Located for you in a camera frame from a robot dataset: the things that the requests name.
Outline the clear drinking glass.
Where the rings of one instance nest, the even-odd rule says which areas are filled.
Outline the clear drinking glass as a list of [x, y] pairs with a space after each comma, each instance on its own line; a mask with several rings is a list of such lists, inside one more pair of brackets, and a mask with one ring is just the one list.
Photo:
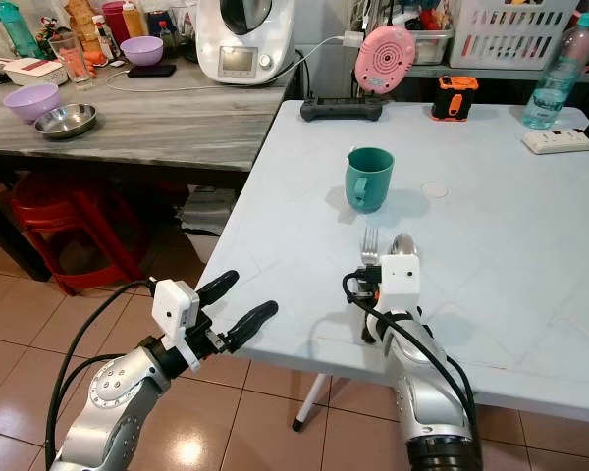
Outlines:
[[73, 32], [56, 32], [49, 37], [58, 60], [63, 68], [69, 72], [72, 84], [80, 90], [89, 89], [93, 86], [91, 69], [84, 58], [83, 46], [80, 45], [78, 37]]

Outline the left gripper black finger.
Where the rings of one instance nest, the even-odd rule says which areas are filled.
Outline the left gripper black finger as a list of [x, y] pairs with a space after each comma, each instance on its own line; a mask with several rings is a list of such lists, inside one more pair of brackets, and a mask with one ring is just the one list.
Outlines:
[[201, 305], [212, 305], [215, 301], [222, 299], [232, 287], [234, 287], [240, 278], [236, 270], [228, 270], [226, 273], [219, 275], [212, 282], [206, 283], [197, 291]]
[[240, 350], [246, 342], [249, 342], [257, 334], [260, 327], [263, 327], [263, 324], [268, 319], [277, 314], [278, 309], [280, 309], [280, 305], [275, 300], [268, 300], [248, 311], [243, 318], [238, 320], [226, 332], [224, 341], [227, 349], [231, 353]]

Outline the clear plastic water bottle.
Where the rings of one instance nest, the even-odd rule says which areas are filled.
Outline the clear plastic water bottle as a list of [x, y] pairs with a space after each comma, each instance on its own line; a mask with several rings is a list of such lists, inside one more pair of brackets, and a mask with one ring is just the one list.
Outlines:
[[576, 26], [565, 32], [559, 54], [550, 60], [532, 91], [520, 120], [533, 130], [548, 130], [577, 85], [589, 62], [589, 13], [578, 15]]

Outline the orange sauce bottle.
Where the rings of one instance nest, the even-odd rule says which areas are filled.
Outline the orange sauce bottle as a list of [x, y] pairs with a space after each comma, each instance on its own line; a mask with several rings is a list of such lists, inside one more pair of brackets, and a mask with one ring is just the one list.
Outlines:
[[133, 0], [125, 0], [125, 3], [121, 6], [121, 15], [125, 20], [129, 37], [141, 37], [149, 34], [143, 12]]

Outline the stainless steel bowl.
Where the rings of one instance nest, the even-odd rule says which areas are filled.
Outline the stainless steel bowl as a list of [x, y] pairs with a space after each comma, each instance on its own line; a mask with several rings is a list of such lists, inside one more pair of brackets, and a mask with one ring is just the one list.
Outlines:
[[51, 109], [35, 120], [33, 128], [43, 138], [66, 140], [91, 131], [97, 123], [97, 109], [88, 104], [69, 104]]

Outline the pink round fan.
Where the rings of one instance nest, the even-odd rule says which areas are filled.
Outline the pink round fan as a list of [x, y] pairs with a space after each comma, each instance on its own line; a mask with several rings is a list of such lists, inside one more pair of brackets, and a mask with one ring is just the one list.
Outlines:
[[397, 88], [416, 57], [415, 39], [403, 26], [377, 26], [363, 37], [353, 75], [360, 88], [385, 94]]

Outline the orange and black device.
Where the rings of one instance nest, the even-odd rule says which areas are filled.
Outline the orange and black device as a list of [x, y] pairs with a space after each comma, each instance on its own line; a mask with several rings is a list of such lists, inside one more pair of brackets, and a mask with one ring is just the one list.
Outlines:
[[464, 122], [468, 120], [471, 104], [479, 88], [477, 78], [443, 75], [433, 100], [430, 117], [434, 121]]

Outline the teal drinking bottle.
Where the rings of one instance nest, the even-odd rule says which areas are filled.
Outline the teal drinking bottle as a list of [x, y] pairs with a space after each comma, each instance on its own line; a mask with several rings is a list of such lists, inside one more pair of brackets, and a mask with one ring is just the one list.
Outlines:
[[47, 55], [40, 50], [37, 40], [31, 35], [24, 15], [11, 0], [0, 0], [0, 24], [6, 29], [15, 50], [22, 58], [46, 59]]

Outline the teal plastic mug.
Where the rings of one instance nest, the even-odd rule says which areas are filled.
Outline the teal plastic mug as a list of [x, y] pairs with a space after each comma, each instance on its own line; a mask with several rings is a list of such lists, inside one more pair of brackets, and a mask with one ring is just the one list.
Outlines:
[[346, 156], [345, 197], [360, 214], [383, 206], [395, 165], [393, 153], [376, 147], [354, 148]]

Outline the red lidded jar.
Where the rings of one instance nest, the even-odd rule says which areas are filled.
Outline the red lidded jar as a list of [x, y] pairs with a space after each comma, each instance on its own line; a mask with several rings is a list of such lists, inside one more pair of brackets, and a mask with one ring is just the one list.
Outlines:
[[110, 28], [114, 43], [124, 43], [129, 39], [129, 31], [126, 26], [124, 18], [125, 0], [110, 0], [101, 6], [103, 19], [105, 19], [106, 26]]

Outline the large purple plastic bowl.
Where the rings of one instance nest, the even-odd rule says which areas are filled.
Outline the large purple plastic bowl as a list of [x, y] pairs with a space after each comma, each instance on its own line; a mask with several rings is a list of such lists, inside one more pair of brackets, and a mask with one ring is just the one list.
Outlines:
[[60, 86], [53, 82], [24, 85], [6, 95], [2, 103], [20, 120], [31, 123], [42, 114], [61, 107]]

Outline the white kitchen food processor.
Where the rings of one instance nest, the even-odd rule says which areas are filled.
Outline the white kitchen food processor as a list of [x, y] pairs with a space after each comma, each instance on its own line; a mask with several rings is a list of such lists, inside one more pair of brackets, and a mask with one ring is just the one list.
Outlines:
[[298, 62], [295, 0], [197, 0], [195, 50], [210, 79], [236, 85], [276, 80]]

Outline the small purple plastic bowl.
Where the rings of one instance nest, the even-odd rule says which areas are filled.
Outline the small purple plastic bowl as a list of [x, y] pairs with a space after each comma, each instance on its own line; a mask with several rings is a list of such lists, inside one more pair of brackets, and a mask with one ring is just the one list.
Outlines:
[[155, 66], [163, 59], [165, 44], [160, 37], [143, 35], [129, 37], [120, 48], [133, 66]]

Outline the clear plastic container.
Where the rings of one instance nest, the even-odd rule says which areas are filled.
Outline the clear plastic container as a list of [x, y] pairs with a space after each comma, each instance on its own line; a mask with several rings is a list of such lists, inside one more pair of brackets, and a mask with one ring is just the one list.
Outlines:
[[449, 44], [455, 39], [452, 30], [411, 30], [415, 41], [414, 66], [438, 66], [446, 59]]

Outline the white lidded food box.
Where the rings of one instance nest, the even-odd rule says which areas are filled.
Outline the white lidded food box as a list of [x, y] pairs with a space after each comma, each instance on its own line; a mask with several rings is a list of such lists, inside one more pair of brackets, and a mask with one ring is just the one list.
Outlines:
[[36, 82], [62, 85], [69, 80], [69, 72], [57, 60], [0, 58], [0, 72], [17, 85], [31, 85]]

